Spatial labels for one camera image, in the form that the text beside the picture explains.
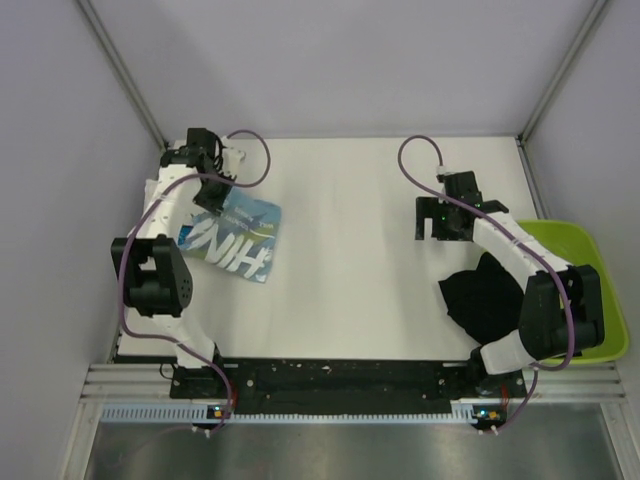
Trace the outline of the light blue t shirt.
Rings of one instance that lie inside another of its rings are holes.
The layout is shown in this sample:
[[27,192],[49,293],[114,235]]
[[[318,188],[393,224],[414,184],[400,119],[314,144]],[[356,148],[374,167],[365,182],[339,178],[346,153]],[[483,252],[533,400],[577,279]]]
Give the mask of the light blue t shirt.
[[234,188],[222,211],[193,214],[182,226],[181,251],[250,282],[264,284],[271,272],[282,220],[280,206]]

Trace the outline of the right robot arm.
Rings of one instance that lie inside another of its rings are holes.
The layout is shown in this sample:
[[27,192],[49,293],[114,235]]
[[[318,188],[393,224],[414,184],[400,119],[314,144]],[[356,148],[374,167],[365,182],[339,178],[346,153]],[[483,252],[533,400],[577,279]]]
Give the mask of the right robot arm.
[[469,242],[483,253],[475,268],[439,288],[449,317],[475,342],[467,384],[487,396],[505,374],[603,343],[600,276],[553,254],[497,200],[484,200],[473,172],[440,173],[436,197],[419,197],[415,237]]

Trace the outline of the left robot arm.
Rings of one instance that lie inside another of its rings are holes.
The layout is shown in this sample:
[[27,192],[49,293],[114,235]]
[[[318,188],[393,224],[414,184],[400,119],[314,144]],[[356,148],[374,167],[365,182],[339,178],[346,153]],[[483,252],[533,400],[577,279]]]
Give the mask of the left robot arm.
[[209,397],[224,390],[227,374],[211,363],[215,342],[189,311],[193,277],[178,243],[192,214],[222,211],[238,170],[236,160],[225,166],[223,150],[217,134],[188,129],[186,142],[161,156],[157,178],[146,183],[141,221],[111,245],[122,308],[155,323],[152,337],[172,344],[178,365],[195,369],[192,384]]

